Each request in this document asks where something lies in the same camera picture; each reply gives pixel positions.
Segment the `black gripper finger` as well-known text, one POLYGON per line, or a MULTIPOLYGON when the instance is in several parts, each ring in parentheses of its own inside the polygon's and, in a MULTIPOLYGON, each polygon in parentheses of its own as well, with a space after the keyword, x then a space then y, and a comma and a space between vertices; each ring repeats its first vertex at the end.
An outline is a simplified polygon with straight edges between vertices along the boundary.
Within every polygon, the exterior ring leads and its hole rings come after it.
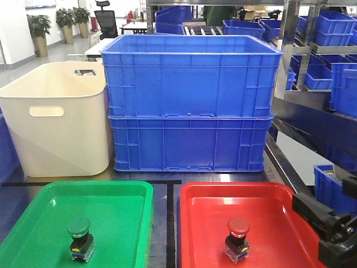
POLYGON ((356 217, 352 217, 352 213, 336 214, 305 193, 293 195, 292 208, 323 241, 342 243, 356 236, 356 217))
POLYGON ((342 243, 321 240, 318 259, 326 267, 356 267, 356 236, 342 243))

